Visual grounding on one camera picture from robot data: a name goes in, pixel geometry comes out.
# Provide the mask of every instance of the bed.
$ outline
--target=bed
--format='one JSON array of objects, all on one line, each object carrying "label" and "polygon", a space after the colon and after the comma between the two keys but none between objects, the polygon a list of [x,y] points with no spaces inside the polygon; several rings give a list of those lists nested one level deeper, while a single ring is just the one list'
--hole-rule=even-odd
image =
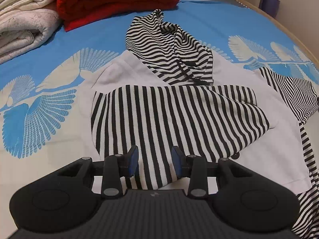
[{"label": "bed", "polygon": [[[181,0],[175,10],[165,11],[165,20],[239,68],[266,66],[310,80],[319,93],[315,57],[278,22],[248,7],[238,0]],[[0,66],[1,238],[16,229],[9,200],[17,189],[87,156],[79,134],[77,86],[125,50],[133,17],[147,14],[111,17],[67,33],[60,27],[41,47]],[[67,67],[70,62],[74,67]],[[37,121],[31,121],[34,115]],[[319,161],[318,126],[316,112],[305,128]],[[178,181],[176,186],[185,184]]]}]

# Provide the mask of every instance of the bird pattern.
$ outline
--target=bird pattern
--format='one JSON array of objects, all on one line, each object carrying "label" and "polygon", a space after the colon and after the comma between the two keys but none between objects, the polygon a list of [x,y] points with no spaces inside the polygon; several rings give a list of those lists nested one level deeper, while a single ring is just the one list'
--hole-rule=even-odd
[{"label": "bird pattern", "polygon": [[2,136],[4,148],[12,156],[24,158],[36,153],[61,128],[76,89],[38,96],[31,106],[22,103],[4,113]]},{"label": "bird pattern", "polygon": [[35,91],[40,92],[43,89],[54,89],[71,84],[79,75],[87,79],[117,55],[118,53],[111,51],[83,48],[55,68],[36,87]]},{"label": "bird pattern", "polygon": [[[61,128],[69,115],[76,89],[51,91],[71,84],[80,76],[89,78],[118,55],[116,52],[83,48],[56,67],[38,86],[30,75],[18,76],[0,90],[0,115],[4,119],[4,148],[12,156],[25,158],[39,151]],[[35,89],[30,103],[28,96]]]},{"label": "bird pattern", "polygon": [[34,88],[32,77],[28,74],[11,80],[0,91],[0,110],[5,105],[11,107],[26,98]]},{"label": "bird pattern", "polygon": [[[238,62],[223,50],[200,41],[208,49],[214,50],[226,60],[239,66],[255,70],[268,67],[278,74],[307,78],[319,85],[319,71],[297,46],[293,51],[281,44],[271,42],[272,51],[242,36],[230,36],[229,49]],[[79,76],[89,78],[93,72],[105,66],[118,55],[116,52],[83,48],[56,67],[39,85],[35,86],[30,75],[18,76],[0,90],[0,112],[4,106],[2,129],[4,148],[14,157],[25,158],[39,151],[46,141],[61,128],[72,104],[76,89],[43,94],[44,89],[63,89]],[[31,105],[24,100],[35,89],[35,100]]]},{"label": "bird pattern", "polygon": [[311,80],[319,85],[318,69],[296,45],[292,51],[281,44],[271,42],[270,47],[274,54],[242,36],[229,36],[228,47],[238,60],[234,63],[245,69],[256,70],[267,67],[278,74]]}]

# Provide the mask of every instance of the metal screw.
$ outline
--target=metal screw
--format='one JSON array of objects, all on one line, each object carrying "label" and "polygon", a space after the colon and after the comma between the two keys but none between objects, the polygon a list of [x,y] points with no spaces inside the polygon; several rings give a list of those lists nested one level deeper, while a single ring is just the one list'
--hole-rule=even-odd
[{"label": "metal screw", "polygon": [[116,196],[117,194],[119,194],[119,190],[116,188],[108,188],[108,189],[105,189],[103,193],[104,195],[111,197],[111,196]]},{"label": "metal screw", "polygon": [[203,197],[206,195],[206,191],[202,189],[194,189],[190,192],[194,197]]}]

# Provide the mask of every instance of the striped garment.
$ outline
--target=striped garment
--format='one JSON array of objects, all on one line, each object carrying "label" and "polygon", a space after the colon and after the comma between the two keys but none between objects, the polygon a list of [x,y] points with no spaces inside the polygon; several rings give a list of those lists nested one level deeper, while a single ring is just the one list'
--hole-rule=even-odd
[{"label": "striped garment", "polygon": [[307,80],[282,76],[265,67],[259,68],[257,71],[260,71],[261,75],[267,80],[268,85],[280,93],[284,102],[299,121],[303,155],[309,168],[312,188],[297,195],[300,202],[300,214],[292,231],[300,238],[318,238],[319,179],[315,156],[303,126],[309,117],[319,109],[318,95],[312,83]]},{"label": "striped garment", "polygon": [[239,86],[126,85],[96,93],[91,117],[102,157],[140,150],[138,174],[123,190],[157,189],[176,180],[172,146],[209,162],[230,157],[261,137],[269,122],[254,92]]},{"label": "striped garment", "polygon": [[211,49],[163,18],[161,10],[134,17],[126,33],[127,50],[169,85],[213,84]]}]

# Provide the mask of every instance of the black robotic base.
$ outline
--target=black robotic base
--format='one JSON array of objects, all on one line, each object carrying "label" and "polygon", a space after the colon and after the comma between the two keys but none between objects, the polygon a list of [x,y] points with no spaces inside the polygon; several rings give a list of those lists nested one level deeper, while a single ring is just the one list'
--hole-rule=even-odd
[{"label": "black robotic base", "polygon": [[[288,189],[227,159],[208,163],[173,147],[183,190],[127,190],[120,177],[132,177],[138,148],[102,162],[83,157],[23,188],[11,198],[18,230],[12,239],[37,238],[298,238],[291,232],[299,201]],[[91,189],[103,176],[101,194]],[[207,177],[219,191],[208,194]]]}]

